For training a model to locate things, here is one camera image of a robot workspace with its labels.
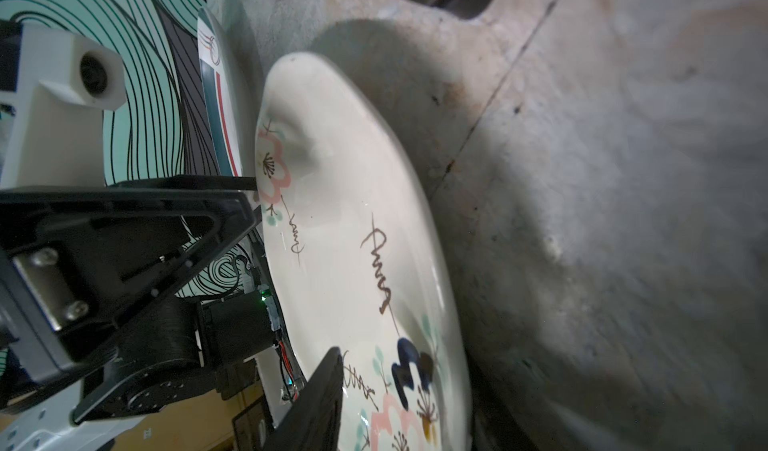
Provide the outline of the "cream plate floral drawing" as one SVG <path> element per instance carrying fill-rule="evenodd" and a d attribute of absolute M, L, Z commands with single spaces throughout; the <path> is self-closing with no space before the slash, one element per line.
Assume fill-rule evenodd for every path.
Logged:
<path fill-rule="evenodd" d="M 340 450 L 467 450 L 472 398 L 447 265 L 415 170 L 326 57 L 266 78 L 256 179 L 270 274 L 300 370 L 340 353 Z"/>

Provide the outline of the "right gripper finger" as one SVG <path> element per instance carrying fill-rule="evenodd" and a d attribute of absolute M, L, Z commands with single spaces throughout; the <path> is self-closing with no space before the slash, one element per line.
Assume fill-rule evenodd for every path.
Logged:
<path fill-rule="evenodd" d="M 298 400 L 266 438 L 264 450 L 338 448 L 343 407 L 344 366 L 338 347 L 331 347 Z"/>

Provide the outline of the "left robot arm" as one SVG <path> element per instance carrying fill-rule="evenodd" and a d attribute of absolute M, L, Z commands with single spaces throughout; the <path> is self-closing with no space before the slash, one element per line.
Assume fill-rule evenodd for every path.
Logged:
<path fill-rule="evenodd" d="M 126 100 L 121 57 L 62 30 L 1 25 L 1 410 L 73 384 L 74 424 L 141 416 L 208 392 L 223 361 L 200 298 L 179 291 L 256 225 L 240 177 L 107 185 L 103 116 Z"/>

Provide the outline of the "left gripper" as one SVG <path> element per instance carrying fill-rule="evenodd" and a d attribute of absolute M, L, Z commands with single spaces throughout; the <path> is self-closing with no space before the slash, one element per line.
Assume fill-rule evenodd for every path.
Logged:
<path fill-rule="evenodd" d="M 226 263 L 253 269 L 252 178 L 179 175 L 1 195 L 1 410 L 72 385 L 77 424 L 226 393 L 224 371 L 264 347 L 264 307 L 236 278 L 182 288 Z"/>

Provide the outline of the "white plate green red rim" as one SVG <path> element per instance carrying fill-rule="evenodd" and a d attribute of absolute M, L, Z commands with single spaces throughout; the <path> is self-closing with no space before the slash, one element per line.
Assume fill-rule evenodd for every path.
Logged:
<path fill-rule="evenodd" d="M 255 111 L 244 73 L 218 20 L 198 11 L 197 46 L 215 157 L 225 176 L 252 177 Z"/>

